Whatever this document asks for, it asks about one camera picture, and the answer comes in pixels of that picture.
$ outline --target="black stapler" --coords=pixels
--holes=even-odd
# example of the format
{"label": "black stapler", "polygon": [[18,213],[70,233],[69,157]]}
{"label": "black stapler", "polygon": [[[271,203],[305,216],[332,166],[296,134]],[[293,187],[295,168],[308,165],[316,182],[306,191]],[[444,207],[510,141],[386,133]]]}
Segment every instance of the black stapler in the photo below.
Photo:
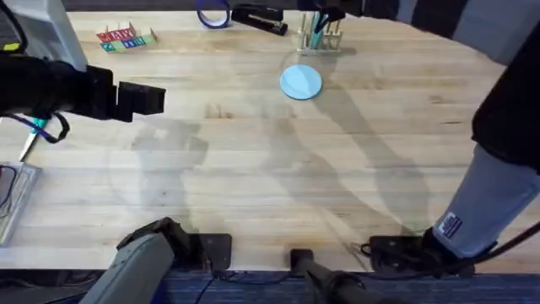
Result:
{"label": "black stapler", "polygon": [[265,30],[276,35],[285,35],[288,25],[283,23],[284,11],[262,4],[237,4],[230,18],[233,21]]}

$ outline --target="blue cable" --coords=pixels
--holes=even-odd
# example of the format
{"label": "blue cable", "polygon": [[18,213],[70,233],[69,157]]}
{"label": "blue cable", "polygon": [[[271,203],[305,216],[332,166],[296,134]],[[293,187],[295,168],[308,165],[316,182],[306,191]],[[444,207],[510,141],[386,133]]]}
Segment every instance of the blue cable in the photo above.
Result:
{"label": "blue cable", "polygon": [[42,138],[44,138],[48,143],[56,144],[57,142],[59,142],[59,141],[63,140],[64,138],[66,138],[66,135],[68,135],[69,124],[68,124],[68,121],[66,120],[66,118],[64,116],[62,116],[60,113],[52,113],[52,115],[57,117],[58,120],[60,121],[60,123],[62,124],[62,131],[60,132],[60,134],[58,135],[57,138],[50,135],[47,131],[45,131],[43,128],[40,128],[35,123],[29,121],[28,119],[18,117],[15,114],[2,114],[2,117],[8,117],[8,118],[14,119],[14,120],[16,120],[18,122],[21,122],[21,123],[27,125],[28,127],[33,128],[35,130],[35,132],[38,133]]}

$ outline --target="desk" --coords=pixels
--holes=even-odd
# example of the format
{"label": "desk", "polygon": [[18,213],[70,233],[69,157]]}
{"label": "desk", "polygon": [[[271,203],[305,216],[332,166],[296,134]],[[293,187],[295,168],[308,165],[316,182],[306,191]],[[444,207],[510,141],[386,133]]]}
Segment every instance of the desk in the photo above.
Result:
{"label": "desk", "polygon": [[[90,64],[167,89],[165,114],[131,124],[67,115],[60,144],[40,141],[44,168],[1,268],[105,269],[129,232],[169,216],[187,231],[234,237],[232,269],[287,269],[309,247],[331,269],[366,270],[350,242],[420,233],[445,210],[472,158],[470,121],[504,67],[403,24],[348,18],[338,57],[298,57],[298,13],[286,37],[234,24],[206,30],[193,12],[70,13]],[[152,26],[154,47],[105,53],[108,21]],[[324,89],[297,101],[278,87],[293,63]],[[55,123],[51,131],[58,130]],[[28,131],[3,122],[14,160]],[[501,237],[540,215],[533,204]],[[540,272],[533,238],[483,272]]]}

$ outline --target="blue plate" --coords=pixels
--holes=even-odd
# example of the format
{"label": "blue plate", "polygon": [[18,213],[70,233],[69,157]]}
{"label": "blue plate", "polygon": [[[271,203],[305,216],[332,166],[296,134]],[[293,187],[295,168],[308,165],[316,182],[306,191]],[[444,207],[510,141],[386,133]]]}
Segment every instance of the blue plate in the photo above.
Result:
{"label": "blue plate", "polygon": [[308,100],[321,92],[322,79],[314,68],[298,64],[283,72],[279,85],[288,97]]}

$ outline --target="alphabet blocks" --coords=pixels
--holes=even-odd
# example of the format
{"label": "alphabet blocks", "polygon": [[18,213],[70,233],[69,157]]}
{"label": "alphabet blocks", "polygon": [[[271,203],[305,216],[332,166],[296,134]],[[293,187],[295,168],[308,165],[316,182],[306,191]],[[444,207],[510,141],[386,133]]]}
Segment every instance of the alphabet blocks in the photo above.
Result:
{"label": "alphabet blocks", "polygon": [[158,40],[151,28],[143,28],[138,33],[127,21],[104,25],[95,34],[106,52],[124,52],[134,47],[153,45]]}

